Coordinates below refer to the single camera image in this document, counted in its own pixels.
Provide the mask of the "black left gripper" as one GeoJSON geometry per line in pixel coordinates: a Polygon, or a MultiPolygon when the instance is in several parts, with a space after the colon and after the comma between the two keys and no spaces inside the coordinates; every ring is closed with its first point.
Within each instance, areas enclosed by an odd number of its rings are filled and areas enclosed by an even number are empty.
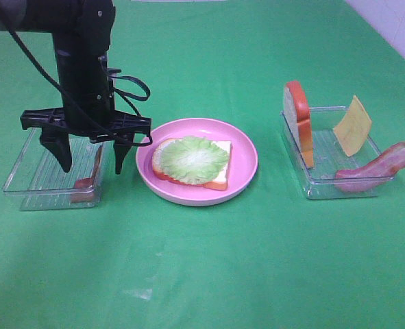
{"type": "Polygon", "coordinates": [[[24,130],[40,127],[40,144],[50,151],[63,172],[71,170],[72,155],[69,135],[88,137],[91,142],[115,141],[115,173],[121,173],[123,162],[133,145],[152,144],[151,119],[115,109],[114,96],[121,96],[131,107],[130,99],[146,101],[150,96],[147,85],[132,76],[119,76],[120,69],[108,67],[108,57],[68,56],[57,53],[59,81],[56,82],[28,54],[38,72],[61,94],[62,106],[41,110],[26,110],[20,117],[24,130]]]}

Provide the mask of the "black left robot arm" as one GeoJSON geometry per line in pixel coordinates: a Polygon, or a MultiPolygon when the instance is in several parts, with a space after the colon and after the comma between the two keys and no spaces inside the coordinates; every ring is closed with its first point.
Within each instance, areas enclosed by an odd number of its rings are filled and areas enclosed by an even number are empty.
{"type": "Polygon", "coordinates": [[[125,76],[143,90],[134,95],[114,86],[120,69],[108,67],[107,52],[116,8],[112,1],[0,1],[0,31],[7,31],[40,74],[62,98],[62,107],[26,110],[20,117],[24,130],[41,130],[40,143],[59,162],[64,172],[72,165],[69,135],[89,138],[91,143],[113,141],[115,172],[136,145],[135,134],[151,136],[151,119],[116,110],[115,95],[131,104],[146,101],[148,86],[125,76]],[[52,35],[58,79],[53,79],[19,38],[19,32],[52,35]]]}

